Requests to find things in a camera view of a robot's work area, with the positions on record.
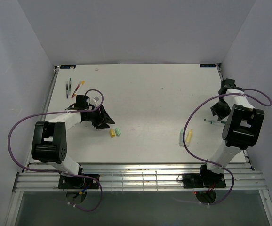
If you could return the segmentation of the white green thin pen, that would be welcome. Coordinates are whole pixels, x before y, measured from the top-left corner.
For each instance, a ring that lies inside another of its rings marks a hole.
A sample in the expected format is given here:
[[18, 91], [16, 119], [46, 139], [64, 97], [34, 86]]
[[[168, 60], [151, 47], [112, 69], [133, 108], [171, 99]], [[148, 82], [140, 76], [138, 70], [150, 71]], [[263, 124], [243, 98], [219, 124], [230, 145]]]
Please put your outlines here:
[[218, 121], [215, 121], [215, 120], [209, 120], [209, 119], [204, 119], [204, 121], [209, 122], [209, 123], [218, 123]]

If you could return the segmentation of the yellow highlighter cap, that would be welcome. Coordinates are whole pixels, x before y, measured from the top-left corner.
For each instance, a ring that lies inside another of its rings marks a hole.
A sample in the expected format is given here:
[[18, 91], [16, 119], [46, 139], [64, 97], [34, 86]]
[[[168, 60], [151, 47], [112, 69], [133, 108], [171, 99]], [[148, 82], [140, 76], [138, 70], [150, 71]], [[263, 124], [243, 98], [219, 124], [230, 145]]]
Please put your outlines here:
[[110, 129], [109, 133], [110, 133], [111, 138], [114, 138], [116, 136], [115, 130], [113, 130], [113, 129]]

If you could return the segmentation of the green highlighter cap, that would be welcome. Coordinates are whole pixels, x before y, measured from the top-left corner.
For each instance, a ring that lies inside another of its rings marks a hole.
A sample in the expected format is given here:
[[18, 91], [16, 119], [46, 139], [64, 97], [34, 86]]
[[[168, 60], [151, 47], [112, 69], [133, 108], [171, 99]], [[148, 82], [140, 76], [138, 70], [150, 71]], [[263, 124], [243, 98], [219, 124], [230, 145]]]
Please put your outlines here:
[[120, 136], [121, 135], [121, 130], [119, 128], [115, 128], [115, 134], [117, 136]]

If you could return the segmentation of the yellow highlighter pen body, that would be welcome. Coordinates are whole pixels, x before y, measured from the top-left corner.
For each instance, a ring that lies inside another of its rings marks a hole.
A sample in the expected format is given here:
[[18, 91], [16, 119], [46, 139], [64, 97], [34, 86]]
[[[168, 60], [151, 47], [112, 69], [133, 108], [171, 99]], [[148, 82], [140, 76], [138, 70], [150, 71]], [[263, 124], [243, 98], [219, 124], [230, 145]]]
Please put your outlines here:
[[186, 146], [188, 147], [190, 145], [191, 139], [192, 139], [192, 135], [193, 135], [193, 130], [189, 130], [185, 142], [186, 142]]

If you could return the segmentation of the green highlighter pen body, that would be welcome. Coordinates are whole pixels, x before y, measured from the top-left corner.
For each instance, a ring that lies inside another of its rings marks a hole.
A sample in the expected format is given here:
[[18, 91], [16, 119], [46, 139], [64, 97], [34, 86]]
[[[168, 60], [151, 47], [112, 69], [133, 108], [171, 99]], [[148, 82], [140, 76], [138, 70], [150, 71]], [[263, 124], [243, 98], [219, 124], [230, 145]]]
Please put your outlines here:
[[182, 128], [181, 131], [180, 131], [180, 133], [179, 133], [179, 146], [180, 147], [184, 146], [183, 133], [184, 133], [184, 129]]

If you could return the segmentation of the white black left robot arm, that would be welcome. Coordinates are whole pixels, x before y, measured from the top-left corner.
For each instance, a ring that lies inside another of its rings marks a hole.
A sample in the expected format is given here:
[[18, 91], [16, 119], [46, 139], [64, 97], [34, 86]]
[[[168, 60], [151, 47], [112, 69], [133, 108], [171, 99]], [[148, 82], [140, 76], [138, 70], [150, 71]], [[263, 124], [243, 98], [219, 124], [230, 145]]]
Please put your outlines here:
[[68, 130], [83, 121], [91, 122], [95, 129], [107, 129], [115, 123], [98, 100], [78, 95], [66, 113], [35, 124], [32, 158], [50, 164], [61, 173], [69, 173], [69, 183], [75, 188], [85, 184], [85, 176], [81, 174], [81, 165], [67, 155]]

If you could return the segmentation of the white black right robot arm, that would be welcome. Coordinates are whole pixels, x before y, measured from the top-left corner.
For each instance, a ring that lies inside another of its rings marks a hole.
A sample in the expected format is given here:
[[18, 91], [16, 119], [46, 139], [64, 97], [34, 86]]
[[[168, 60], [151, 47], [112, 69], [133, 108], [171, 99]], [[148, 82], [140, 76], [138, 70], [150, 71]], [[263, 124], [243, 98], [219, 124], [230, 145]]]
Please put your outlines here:
[[217, 186], [224, 182], [224, 167], [242, 150], [253, 147], [258, 140], [264, 111], [255, 108], [245, 97], [244, 89], [239, 88], [233, 79], [221, 82], [220, 95], [237, 93], [228, 102], [220, 97], [210, 109], [218, 121], [226, 119], [222, 132], [222, 143], [208, 163], [200, 168], [198, 182], [203, 187]]

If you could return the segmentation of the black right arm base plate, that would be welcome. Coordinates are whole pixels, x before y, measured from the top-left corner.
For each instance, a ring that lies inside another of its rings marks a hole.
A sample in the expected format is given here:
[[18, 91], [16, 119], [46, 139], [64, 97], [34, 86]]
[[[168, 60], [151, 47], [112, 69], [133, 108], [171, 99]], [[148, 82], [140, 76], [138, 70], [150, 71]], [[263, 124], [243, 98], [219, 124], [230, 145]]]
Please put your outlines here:
[[183, 183], [183, 188], [226, 188], [224, 176], [219, 181], [203, 179], [199, 173], [184, 173], [177, 176], [177, 181]]

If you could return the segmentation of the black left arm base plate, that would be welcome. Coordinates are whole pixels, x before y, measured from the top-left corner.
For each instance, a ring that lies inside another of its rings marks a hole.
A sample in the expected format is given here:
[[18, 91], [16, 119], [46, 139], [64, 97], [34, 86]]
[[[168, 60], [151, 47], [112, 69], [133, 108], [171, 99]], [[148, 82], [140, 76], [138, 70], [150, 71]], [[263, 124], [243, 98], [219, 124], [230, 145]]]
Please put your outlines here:
[[71, 176], [60, 175], [58, 189], [98, 189], [99, 185], [94, 179], [77, 178]]

